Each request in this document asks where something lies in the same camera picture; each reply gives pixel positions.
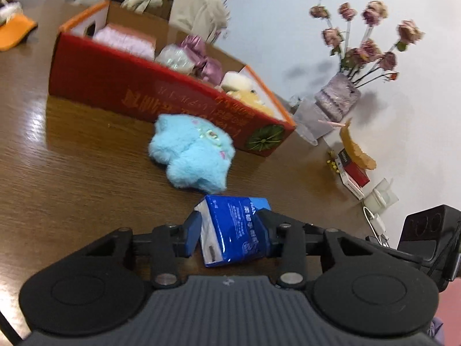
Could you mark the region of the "white flat box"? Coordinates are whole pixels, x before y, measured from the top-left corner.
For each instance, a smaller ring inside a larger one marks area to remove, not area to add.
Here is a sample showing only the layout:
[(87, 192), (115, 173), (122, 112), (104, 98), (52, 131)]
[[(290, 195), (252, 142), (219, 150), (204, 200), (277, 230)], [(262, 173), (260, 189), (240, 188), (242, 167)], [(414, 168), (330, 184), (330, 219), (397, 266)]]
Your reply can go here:
[(342, 184), (359, 200), (362, 201), (365, 197), (362, 188), (346, 173), (341, 160), (335, 159), (335, 164), (338, 169), (338, 173)]

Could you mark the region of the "beige coat on chair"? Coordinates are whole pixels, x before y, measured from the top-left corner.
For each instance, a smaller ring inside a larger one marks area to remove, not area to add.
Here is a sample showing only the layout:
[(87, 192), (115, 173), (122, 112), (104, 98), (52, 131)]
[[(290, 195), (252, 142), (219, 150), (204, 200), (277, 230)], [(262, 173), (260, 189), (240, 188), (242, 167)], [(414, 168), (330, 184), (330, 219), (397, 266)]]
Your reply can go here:
[[(149, 13), (160, 8), (163, 0), (124, 0), (122, 7), (135, 13)], [(173, 0), (169, 23), (184, 32), (214, 42), (227, 29), (230, 12), (224, 0)]]

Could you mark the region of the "orange pouch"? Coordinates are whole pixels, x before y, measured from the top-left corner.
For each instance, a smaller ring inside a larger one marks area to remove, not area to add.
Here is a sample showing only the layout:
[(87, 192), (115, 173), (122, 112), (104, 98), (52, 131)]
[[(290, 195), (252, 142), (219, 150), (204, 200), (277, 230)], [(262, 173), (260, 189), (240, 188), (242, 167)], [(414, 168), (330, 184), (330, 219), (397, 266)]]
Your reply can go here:
[(16, 47), (35, 29), (37, 22), (23, 13), (15, 14), (0, 28), (0, 50), (6, 52)]

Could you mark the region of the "pink satin bow cloth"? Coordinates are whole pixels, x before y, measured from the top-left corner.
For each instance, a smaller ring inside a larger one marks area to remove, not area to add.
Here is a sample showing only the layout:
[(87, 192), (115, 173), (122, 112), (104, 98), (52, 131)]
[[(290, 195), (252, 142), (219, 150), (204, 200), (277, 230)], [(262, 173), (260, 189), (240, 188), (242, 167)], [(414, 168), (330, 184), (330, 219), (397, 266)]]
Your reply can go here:
[(188, 35), (180, 43), (188, 58), (194, 63), (194, 75), (214, 86), (220, 86), (224, 77), (221, 63), (207, 55), (206, 42), (198, 35)]

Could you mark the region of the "red cardboard fruit box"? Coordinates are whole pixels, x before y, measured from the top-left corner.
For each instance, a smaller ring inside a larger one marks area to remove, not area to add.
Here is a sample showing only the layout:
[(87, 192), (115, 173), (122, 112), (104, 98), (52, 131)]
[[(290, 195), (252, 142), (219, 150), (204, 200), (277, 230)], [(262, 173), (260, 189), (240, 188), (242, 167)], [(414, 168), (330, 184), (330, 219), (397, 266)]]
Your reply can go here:
[(60, 27), (49, 94), (148, 122), (164, 113), (199, 116), (225, 130), (236, 148), (261, 156), (270, 155), (294, 131), (290, 113), (250, 66), (211, 44), (205, 47), (224, 71), (250, 77), (259, 97), (274, 108), (271, 116), (251, 109), (204, 80), (99, 44), (95, 34), (108, 24), (153, 37), (158, 50), (179, 44), (187, 36), (157, 16), (134, 13), (109, 0), (99, 2)]

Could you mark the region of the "yellow white plush toy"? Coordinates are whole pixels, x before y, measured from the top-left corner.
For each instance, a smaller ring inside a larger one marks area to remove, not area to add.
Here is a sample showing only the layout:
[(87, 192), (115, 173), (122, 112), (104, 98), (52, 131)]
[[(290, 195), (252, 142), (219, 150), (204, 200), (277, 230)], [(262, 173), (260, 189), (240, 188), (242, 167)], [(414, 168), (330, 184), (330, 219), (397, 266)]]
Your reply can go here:
[(226, 72), (221, 81), (220, 88), (228, 96), (240, 101), (246, 106), (262, 112), (267, 116), (273, 116), (272, 109), (270, 109), (259, 97), (249, 77), (234, 71)]

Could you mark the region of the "light blue plush toy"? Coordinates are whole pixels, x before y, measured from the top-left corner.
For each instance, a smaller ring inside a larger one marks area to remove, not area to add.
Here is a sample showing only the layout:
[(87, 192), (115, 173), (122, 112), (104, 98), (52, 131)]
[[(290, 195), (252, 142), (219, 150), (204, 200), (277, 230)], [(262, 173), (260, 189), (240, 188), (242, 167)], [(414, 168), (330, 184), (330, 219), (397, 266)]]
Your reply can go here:
[(226, 190), (235, 147), (232, 138), (208, 120), (161, 114), (148, 156), (166, 167), (167, 179), (174, 187), (219, 194)]

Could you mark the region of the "red cigarette box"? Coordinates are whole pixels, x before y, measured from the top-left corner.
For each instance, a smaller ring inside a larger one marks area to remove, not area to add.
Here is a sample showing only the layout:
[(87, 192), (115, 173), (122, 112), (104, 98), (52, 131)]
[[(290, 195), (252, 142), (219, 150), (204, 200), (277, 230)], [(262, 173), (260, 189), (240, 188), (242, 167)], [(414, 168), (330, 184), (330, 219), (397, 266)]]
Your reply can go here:
[(338, 157), (346, 173), (348, 173), (360, 187), (365, 187), (370, 182), (370, 178), (366, 174), (366, 171), (352, 161), (345, 149), (340, 150)]

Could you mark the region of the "orange paper cupcake liners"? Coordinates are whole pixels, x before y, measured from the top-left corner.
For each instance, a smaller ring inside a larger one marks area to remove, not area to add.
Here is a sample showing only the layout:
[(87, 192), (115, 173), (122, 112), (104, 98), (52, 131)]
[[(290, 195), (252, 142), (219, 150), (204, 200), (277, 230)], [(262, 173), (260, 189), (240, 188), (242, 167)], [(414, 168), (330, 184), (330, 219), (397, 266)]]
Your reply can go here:
[(351, 119), (348, 119), (344, 126), (340, 128), (340, 139), (344, 146), (345, 151), (349, 155), (350, 159), (363, 170), (375, 170), (377, 163), (368, 154), (366, 154), (359, 145), (352, 139), (350, 133)]

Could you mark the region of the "white power adapter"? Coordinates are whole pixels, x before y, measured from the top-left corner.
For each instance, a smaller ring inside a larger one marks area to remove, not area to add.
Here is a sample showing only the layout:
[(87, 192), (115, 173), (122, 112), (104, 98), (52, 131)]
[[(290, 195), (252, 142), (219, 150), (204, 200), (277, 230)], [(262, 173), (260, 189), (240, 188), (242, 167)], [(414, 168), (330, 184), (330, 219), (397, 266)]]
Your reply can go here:
[(392, 190), (393, 180), (381, 180), (362, 201), (362, 212), (368, 226), (376, 237), (386, 238), (387, 227), (382, 214), (399, 201)]

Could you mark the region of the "clear plastic cotton bag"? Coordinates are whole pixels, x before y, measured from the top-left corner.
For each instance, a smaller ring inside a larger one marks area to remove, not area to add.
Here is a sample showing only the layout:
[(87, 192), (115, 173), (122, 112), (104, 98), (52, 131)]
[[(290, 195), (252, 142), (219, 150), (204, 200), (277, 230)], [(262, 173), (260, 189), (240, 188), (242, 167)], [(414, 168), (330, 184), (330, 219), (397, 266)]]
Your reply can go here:
[(184, 75), (190, 75), (195, 68), (194, 61), (191, 60), (183, 48), (177, 45), (165, 46), (159, 55), (157, 55), (155, 61), (162, 66)]

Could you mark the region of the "clear plastic cup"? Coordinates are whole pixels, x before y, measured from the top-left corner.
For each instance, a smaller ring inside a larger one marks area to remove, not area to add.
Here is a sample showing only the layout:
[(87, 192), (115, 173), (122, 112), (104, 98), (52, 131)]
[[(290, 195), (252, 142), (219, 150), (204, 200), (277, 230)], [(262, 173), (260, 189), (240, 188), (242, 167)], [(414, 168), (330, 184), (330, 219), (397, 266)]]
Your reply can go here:
[(312, 98), (294, 95), (289, 106), (297, 125), (296, 133), (311, 145), (317, 146), (318, 140), (334, 129), (329, 117)]

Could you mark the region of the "lavender fluffy towel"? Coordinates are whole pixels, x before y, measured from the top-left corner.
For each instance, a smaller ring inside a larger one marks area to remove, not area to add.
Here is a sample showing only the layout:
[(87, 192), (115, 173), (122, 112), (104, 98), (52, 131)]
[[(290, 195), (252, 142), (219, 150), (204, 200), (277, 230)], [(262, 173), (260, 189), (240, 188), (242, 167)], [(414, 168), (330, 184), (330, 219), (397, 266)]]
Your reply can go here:
[(150, 61), (154, 61), (156, 57), (156, 38), (154, 36), (120, 25), (106, 25), (93, 36), (93, 40)]

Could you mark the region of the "blue tissue pack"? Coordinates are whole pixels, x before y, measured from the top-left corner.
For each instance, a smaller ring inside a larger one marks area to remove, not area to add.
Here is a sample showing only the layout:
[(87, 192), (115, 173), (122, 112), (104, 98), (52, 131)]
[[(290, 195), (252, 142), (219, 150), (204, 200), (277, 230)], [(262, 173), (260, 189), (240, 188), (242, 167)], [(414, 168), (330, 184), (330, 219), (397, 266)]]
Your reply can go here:
[(206, 195), (194, 210), (202, 216), (201, 248), (207, 267), (264, 257), (267, 230), (256, 215), (270, 210), (265, 198)]

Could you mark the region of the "pink textured vase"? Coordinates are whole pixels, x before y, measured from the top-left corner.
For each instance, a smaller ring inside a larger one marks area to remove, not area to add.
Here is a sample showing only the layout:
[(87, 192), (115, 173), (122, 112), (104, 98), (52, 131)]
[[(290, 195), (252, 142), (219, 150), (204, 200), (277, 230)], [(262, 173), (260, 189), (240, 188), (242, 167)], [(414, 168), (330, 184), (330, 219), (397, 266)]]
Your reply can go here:
[(361, 97), (361, 92), (343, 73), (335, 74), (315, 94), (316, 105), (333, 122), (340, 122)]

